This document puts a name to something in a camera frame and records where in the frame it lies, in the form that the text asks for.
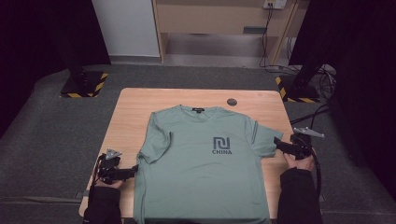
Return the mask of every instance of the small round object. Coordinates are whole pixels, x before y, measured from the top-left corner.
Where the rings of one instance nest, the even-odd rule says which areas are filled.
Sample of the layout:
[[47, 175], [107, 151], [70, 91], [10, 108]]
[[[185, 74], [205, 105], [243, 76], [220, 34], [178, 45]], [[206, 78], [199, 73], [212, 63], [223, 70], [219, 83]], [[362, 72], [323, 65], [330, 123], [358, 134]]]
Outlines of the small round object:
[[238, 102], [235, 99], [233, 99], [233, 98], [230, 98], [230, 99], [227, 100], [227, 105], [235, 106], [237, 104], [238, 104]]

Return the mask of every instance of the yellow black hazard tape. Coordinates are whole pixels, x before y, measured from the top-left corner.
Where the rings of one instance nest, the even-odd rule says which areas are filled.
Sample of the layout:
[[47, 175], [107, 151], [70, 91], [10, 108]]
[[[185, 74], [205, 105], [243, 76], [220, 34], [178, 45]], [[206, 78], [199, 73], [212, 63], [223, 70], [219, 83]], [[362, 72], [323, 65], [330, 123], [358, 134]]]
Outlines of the yellow black hazard tape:
[[280, 77], [276, 78], [276, 84], [283, 102], [320, 103], [319, 98], [290, 98]]
[[88, 92], [88, 93], [68, 92], [68, 93], [61, 93], [61, 96], [68, 97], [68, 98], [96, 97], [99, 94], [99, 91], [103, 88], [103, 85], [105, 84], [107, 76], [108, 76], [108, 74], [106, 74], [106, 73], [102, 74], [102, 76], [101, 76], [101, 78], [93, 92]]

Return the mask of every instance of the wall outlet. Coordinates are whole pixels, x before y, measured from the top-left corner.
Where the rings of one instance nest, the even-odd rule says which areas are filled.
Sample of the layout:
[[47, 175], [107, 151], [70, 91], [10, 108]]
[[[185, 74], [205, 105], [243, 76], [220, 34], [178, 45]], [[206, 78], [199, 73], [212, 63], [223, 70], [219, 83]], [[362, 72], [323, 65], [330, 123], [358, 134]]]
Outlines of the wall outlet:
[[287, 0], [264, 0], [264, 4], [262, 5], [262, 7], [265, 9], [269, 9], [271, 8], [272, 4], [273, 9], [283, 9], [285, 8], [286, 2]]

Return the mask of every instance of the black sleeve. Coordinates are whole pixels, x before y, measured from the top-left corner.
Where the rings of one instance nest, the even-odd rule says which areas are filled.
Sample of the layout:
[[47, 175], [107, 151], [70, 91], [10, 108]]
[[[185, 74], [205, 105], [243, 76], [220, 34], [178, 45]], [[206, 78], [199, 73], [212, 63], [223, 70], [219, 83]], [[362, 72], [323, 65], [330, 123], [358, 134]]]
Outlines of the black sleeve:
[[84, 224], [119, 224], [120, 191], [107, 187], [95, 187], [92, 202], [84, 212]]
[[323, 223], [311, 172], [292, 168], [280, 176], [277, 223]]

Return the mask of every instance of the gray carpet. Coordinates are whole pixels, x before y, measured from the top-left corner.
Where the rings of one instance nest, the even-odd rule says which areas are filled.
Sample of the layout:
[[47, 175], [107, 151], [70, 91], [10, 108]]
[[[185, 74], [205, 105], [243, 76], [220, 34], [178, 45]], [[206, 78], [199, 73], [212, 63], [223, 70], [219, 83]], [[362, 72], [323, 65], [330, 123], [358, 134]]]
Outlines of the gray carpet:
[[[61, 98], [62, 71], [39, 80], [0, 139], [0, 223], [80, 223], [78, 203], [4, 202], [6, 197], [73, 199], [87, 186], [120, 91], [128, 87], [277, 91], [276, 74], [261, 69], [101, 65], [109, 73], [95, 98]], [[285, 103], [290, 119], [322, 105]], [[309, 125], [310, 120], [296, 127]], [[325, 223], [396, 223], [396, 204], [368, 168], [348, 157], [331, 114], [316, 118], [314, 138], [322, 171]]]

